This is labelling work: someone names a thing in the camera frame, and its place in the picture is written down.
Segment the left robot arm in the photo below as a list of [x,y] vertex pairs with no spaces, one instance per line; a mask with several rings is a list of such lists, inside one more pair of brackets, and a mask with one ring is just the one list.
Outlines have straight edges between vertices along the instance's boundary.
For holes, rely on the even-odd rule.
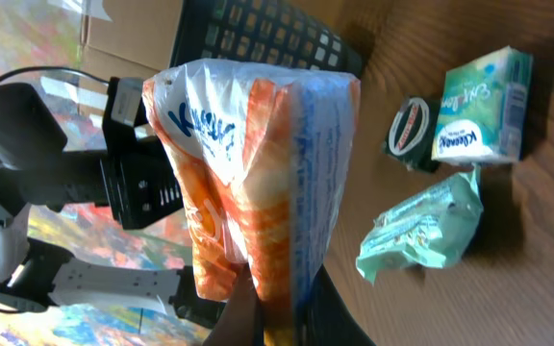
[[150,309],[212,328],[223,304],[201,299],[190,267],[103,266],[28,235],[31,207],[107,207],[127,231],[180,210],[180,187],[156,139],[139,139],[142,82],[111,78],[102,150],[66,150],[67,137],[36,89],[0,84],[0,312],[91,304]]

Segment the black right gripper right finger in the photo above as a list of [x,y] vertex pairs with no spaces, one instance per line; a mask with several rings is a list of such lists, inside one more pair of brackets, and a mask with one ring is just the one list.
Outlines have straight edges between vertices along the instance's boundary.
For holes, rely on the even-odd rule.
[[350,314],[327,270],[321,266],[305,309],[305,344],[310,346],[374,346]]

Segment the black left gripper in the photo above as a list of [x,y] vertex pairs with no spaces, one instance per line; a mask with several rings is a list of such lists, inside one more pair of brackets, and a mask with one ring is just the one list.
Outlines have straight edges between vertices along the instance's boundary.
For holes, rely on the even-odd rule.
[[141,87],[139,78],[110,78],[102,118],[103,181],[113,218],[125,230],[143,229],[184,206],[161,141],[136,136],[136,126],[147,123]]

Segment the green tissue pack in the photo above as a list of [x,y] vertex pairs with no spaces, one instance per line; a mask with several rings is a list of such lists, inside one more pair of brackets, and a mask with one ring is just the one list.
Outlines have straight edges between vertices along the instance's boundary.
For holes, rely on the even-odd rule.
[[446,72],[432,159],[453,165],[520,160],[533,56],[510,46]]

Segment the dark green round-label box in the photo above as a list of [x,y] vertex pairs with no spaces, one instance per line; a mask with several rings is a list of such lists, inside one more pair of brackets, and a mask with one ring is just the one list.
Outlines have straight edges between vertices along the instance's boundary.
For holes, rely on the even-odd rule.
[[440,102],[419,96],[407,96],[392,120],[382,150],[408,170],[434,173],[440,163],[433,161]]

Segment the orange snack packet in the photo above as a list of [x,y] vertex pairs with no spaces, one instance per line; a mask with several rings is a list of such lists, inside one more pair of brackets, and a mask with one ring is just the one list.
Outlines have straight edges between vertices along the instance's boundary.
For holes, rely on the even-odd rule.
[[183,197],[195,288],[224,302],[248,267],[268,345],[301,340],[356,132],[347,72],[202,59],[146,80],[142,101]]

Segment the teal wrapper packet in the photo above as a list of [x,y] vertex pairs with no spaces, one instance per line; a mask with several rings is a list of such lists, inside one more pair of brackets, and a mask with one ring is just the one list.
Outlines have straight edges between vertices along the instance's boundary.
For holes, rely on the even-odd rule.
[[360,275],[374,283],[382,270],[414,265],[443,269],[459,262],[484,211],[478,166],[458,172],[381,213],[356,258]]

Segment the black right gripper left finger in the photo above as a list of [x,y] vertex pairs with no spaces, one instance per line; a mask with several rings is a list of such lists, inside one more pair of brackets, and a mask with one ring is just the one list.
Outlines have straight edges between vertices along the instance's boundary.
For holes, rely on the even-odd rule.
[[231,297],[203,346],[252,346],[261,341],[259,298],[248,266],[239,272]]

